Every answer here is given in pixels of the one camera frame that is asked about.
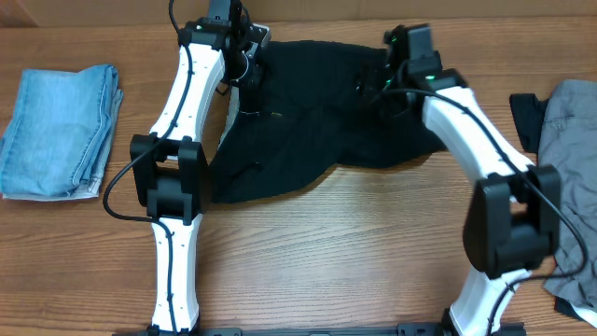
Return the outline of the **dark green shorts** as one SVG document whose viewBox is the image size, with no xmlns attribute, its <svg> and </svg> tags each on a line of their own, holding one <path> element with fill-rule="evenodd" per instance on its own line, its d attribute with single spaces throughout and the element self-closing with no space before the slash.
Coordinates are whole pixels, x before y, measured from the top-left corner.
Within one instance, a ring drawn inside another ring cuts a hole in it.
<svg viewBox="0 0 597 336">
<path fill-rule="evenodd" d="M 386 52 L 321 41 L 272 42 L 261 86 L 231 99 L 210 169 L 215 203 L 302 189 L 334 164 L 389 168 L 444 150 L 411 112 L 357 117 L 359 65 Z"/>
</svg>

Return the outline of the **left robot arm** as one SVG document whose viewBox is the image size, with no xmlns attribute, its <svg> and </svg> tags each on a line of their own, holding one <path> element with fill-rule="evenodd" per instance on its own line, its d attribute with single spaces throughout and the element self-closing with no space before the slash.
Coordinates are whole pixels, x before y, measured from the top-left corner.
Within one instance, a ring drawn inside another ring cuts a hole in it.
<svg viewBox="0 0 597 336">
<path fill-rule="evenodd" d="M 259 71 L 256 56 L 271 39 L 261 24 L 249 24 L 241 35 L 235 41 L 229 24 L 207 18 L 183 28 L 166 105 L 149 134 L 131 141 L 137 195 L 151 221 L 157 253 L 157 298 L 147 335 L 198 332 L 198 233 L 212 197 L 202 132 L 218 84 L 252 82 Z"/>
</svg>

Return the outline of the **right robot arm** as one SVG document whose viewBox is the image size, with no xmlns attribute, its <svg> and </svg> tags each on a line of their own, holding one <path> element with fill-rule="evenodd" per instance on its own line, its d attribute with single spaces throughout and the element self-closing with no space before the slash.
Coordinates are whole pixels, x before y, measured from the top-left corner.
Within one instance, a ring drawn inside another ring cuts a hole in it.
<svg viewBox="0 0 597 336">
<path fill-rule="evenodd" d="M 400 335 L 523 335 L 500 319 L 519 285 L 559 246 L 560 177 L 509 144 L 481 110 L 461 74 L 442 65 L 427 24 L 398 25 L 383 35 L 387 78 L 379 100 L 399 103 L 436 135 L 473 185 L 463 227 L 471 264 L 458 299 L 438 323 L 404 323 Z"/>
</svg>

